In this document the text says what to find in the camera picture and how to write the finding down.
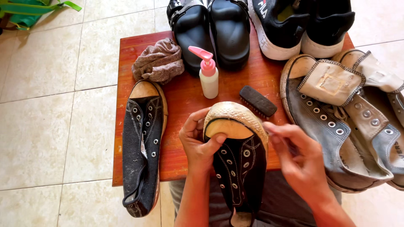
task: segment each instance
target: black sandal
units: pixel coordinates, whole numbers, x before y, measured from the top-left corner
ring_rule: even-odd
[[[217,61],[226,70],[241,70],[250,56],[250,19],[246,0],[208,0]]]
[[[201,59],[188,50],[196,46],[214,54],[210,40],[208,10],[202,0],[171,0],[167,6],[168,22],[181,47],[185,69],[199,77]]]

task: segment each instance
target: hand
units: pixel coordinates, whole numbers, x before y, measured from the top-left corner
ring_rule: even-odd
[[[179,139],[188,159],[188,172],[209,172],[213,163],[213,154],[219,150],[227,138],[226,134],[217,133],[207,143],[198,140],[203,136],[203,125],[209,110],[210,107],[191,113],[179,131]]]
[[[320,204],[334,203],[334,194],[328,187],[321,145],[307,136],[297,125],[276,126],[263,123],[272,134],[271,142],[279,156],[282,174],[293,190],[313,209]],[[282,138],[296,145],[299,154],[293,157]]]

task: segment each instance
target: gray pants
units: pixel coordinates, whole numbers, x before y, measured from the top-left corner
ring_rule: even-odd
[[[170,191],[177,216],[185,180],[170,181]],[[331,188],[341,204],[341,192]],[[228,209],[216,178],[210,179],[209,226],[229,226]],[[289,186],[280,171],[267,172],[262,194],[262,205],[254,227],[303,227],[316,226],[313,213],[307,203]]]

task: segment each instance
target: fila logo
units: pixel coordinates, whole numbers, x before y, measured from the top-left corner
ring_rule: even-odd
[[[267,9],[264,10],[265,6],[267,6],[267,1],[263,0],[262,2],[258,3],[258,5],[261,5],[261,8],[259,8],[261,15],[263,18],[267,15]]]

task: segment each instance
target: cloth rag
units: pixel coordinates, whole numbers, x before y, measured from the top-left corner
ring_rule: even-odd
[[[136,81],[149,79],[164,85],[176,75],[184,72],[181,59],[181,47],[170,38],[148,46],[132,65],[133,77]]]

